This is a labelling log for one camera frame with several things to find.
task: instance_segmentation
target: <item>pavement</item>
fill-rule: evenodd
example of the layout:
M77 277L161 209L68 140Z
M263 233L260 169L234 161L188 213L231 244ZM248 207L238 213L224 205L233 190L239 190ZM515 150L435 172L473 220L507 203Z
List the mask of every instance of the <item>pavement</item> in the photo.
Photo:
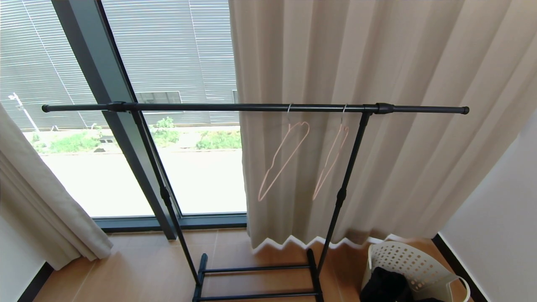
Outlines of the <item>pavement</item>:
M159 155L184 214L246 212L240 149ZM123 154L41 158L90 216L154 215Z

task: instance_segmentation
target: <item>rack base crossbar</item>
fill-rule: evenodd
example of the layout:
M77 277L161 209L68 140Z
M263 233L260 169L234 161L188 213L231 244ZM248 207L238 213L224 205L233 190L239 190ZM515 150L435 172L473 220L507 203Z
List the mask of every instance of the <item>rack base crossbar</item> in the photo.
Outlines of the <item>rack base crossbar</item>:
M263 299L263 298L284 298L284 297L304 297L313 296L316 302L324 302L323 291L321 289L321 282L317 273L317 264L315 263L315 256L311 249L306 252L308 257L308 264L304 265L276 265L270 267L251 267L251 268L230 268L230 269L207 269L207 254L201 256L200 267L198 270L198 278L200 284L196 285L194 290L194 297L192 302L201 301L224 301L224 300L246 300L246 299ZM313 284L312 291L301 292L282 292L282 293L261 293L261 294L245 294L240 296L219 296L219 297L202 297L201 292L203 289L203 281L205 274L218 274L218 273L233 273L233 272L245 272L245 271L266 271L266 270L288 270L288 269L309 269L311 275L311 282Z

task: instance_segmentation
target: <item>curtain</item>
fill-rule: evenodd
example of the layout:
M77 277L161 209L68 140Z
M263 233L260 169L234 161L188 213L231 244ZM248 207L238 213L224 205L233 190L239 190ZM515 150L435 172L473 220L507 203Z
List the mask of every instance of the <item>curtain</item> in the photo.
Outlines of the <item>curtain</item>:
M56 270L81 255L104 258L112 248L1 105L0 215Z
M531 1L231 0L230 13L241 102L470 107L371 116L333 242L433 237L537 105ZM258 202L287 114L240 115L253 246L326 235L360 119L344 114L349 138L312 200L342 114L288 116L309 135ZM267 183L305 132L289 135Z

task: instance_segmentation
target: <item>clothes hanger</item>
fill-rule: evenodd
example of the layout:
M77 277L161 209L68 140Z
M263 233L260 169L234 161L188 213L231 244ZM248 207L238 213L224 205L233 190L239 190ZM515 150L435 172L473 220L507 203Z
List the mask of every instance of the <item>clothes hanger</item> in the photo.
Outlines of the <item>clothes hanger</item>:
M347 139L347 135L349 134L349 127L343 127L343 115L345 114L345 109L347 109L347 104L345 104L345 106L343 107L343 112L341 114L341 123L339 124L339 130L338 130L338 132L336 134L336 138L334 138L334 142L332 143L332 147L330 148L330 151L328 152L328 156L326 156L326 161L324 162L323 170L321 170L321 175L319 176L319 180L317 181L317 184L315 185L315 190L313 191L313 199L312 200L315 200L315 198L317 197L317 194L319 193L319 191L321 190L321 187L324 184L324 181L326 180L326 177L328 176L328 174L330 174L330 171L332 170L332 168L336 164L337 158L339 157L339 153L341 152L341 149L343 148L343 144L345 143L345 140ZM339 134L341 133L341 130L343 130L343 132L345 133L345 136L343 137L343 141L341 141L341 145L339 145L339 149L337 150L336 158L332 162L332 165L330 166L330 168L326 172L326 175L324 175L324 178L323 178L324 169L326 169L326 166L328 165L328 160L330 159L330 154L332 153L332 150L334 149L334 146L336 145L336 141L337 141L337 138L339 137Z
M261 187L259 187L259 194L257 195L257 201L261 201L263 200L263 198L265 198L265 196L267 195L267 193L269 192L270 188L272 187L272 185L274 184L274 182L276 181L276 179L278 179L278 177L280 176L281 172L284 170L285 166L287 165L287 163L291 160L291 158L293 157L293 155L295 155L296 151L298 150L298 148L300 148L300 145L302 144L302 142L304 142L304 140L306 139L306 137L308 136L309 134L309 124L308 122L306 121L300 121L296 124L294 124L293 126L291 126L291 120L289 119L289 110L291 109L291 105L293 105L293 103L290 103L289 104L289 107L287 108L287 121L288 121L288 124L289 124L289 127L288 127L288 130L287 130L287 133L285 134L284 136L284 139L281 141L281 144L280 146L278 147L278 150L276 150L276 153L274 153L274 157L272 158L272 165L270 166L270 168L267 170L267 172L265 173L265 177L263 178L263 181L261 182ZM272 170L272 168L274 167L274 162L276 161L276 156L278 156L278 153L280 152L281 150L281 147L284 145L284 142L285 140L287 139L287 137L289 136L289 133L291 132L291 130L294 129L294 127L296 126L302 126L302 125L306 125L308 127L308 130L306 131L306 134L304 135L304 137L302 138L302 140L300 140L299 144L296 146L296 148L293 150L293 152L291 153L291 155L289 156L289 158L287 159L287 161L284 163L284 165L281 167L280 171L278 171L278 174L276 174L276 177L274 178L274 180L271 182L270 185L268 185L268 188L266 189L266 191L263 193L263 195L261 195L261 192L263 190L263 186L265 185L265 182L267 180L267 176L269 175L269 172Z

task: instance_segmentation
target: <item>building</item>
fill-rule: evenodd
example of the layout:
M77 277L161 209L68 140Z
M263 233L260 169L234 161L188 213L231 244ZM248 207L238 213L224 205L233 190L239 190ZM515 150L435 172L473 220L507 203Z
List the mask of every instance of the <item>building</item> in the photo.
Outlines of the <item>building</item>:
M41 111L42 104L95 98L50 0L0 3L0 102L23 131L107 127L100 112ZM227 0L103 0L129 80L141 103L237 101ZM238 123L237 112L148 112L180 125Z

